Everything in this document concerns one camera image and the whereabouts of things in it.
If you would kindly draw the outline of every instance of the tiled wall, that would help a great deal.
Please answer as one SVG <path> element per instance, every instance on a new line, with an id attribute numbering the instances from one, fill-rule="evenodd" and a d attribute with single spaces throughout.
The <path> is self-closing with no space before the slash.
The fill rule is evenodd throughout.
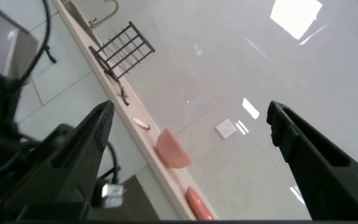
<path id="1" fill-rule="evenodd" d="M 75 2 L 89 18 L 115 7 Z M 159 128 L 183 144 L 218 216 L 310 218 L 272 145 L 267 107 L 287 104 L 358 161 L 358 1 L 118 2 L 95 32 L 105 41 L 132 21 L 155 47 L 126 78 Z M 226 118 L 249 132 L 223 140 L 214 127 Z"/>

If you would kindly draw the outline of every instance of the black wire rack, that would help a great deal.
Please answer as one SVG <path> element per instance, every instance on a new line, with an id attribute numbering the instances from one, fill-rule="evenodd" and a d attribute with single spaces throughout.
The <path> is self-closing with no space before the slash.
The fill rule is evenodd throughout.
<path id="1" fill-rule="evenodd" d="M 100 49 L 89 47 L 93 56 L 108 75 L 113 75 L 116 81 L 127 74 L 143 59 L 155 50 L 149 41 L 139 32 L 136 26 L 129 25 L 109 39 Z M 115 74 L 113 69 L 120 68 L 121 73 Z"/>

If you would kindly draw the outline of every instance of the faucet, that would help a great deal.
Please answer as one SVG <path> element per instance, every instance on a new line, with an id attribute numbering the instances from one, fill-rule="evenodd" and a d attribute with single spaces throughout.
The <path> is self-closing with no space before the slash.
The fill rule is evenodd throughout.
<path id="1" fill-rule="evenodd" d="M 118 2 L 117 0 L 104 0 L 104 2 L 108 2 L 108 1 L 112 1 L 116 4 L 116 8 L 113 10 L 112 13 L 108 14 L 105 18 L 101 19 L 99 22 L 96 22 L 98 20 L 98 18 L 94 18 L 92 21 L 89 21 L 89 28 L 91 30 L 97 28 L 98 26 L 100 26 L 100 24 L 102 24 L 104 21 L 110 19 L 113 15 L 115 15 L 118 11 Z"/>

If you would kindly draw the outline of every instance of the electrical outlet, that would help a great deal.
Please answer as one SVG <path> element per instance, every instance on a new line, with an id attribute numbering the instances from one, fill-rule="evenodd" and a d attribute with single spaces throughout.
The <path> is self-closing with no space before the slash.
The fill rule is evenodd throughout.
<path id="1" fill-rule="evenodd" d="M 229 121 L 229 119 L 225 119 L 222 123 L 216 126 L 216 129 L 219 131 L 221 136 L 226 139 L 233 133 L 237 131 L 234 125 Z"/>

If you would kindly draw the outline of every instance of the pink bowl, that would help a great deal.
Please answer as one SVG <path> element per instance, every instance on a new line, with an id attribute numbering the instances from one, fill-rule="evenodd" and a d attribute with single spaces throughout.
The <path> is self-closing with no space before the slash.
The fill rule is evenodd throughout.
<path id="1" fill-rule="evenodd" d="M 187 192 L 185 195 L 187 199 L 187 203 L 191 210 L 193 211 L 194 215 L 196 216 L 197 220 L 213 220 L 211 212 L 208 210 L 205 203 L 202 201 L 198 193 L 192 188 L 188 187 Z"/>
<path id="2" fill-rule="evenodd" d="M 190 158 L 167 128 L 157 138 L 155 152 L 166 167 L 180 169 L 191 164 Z"/>

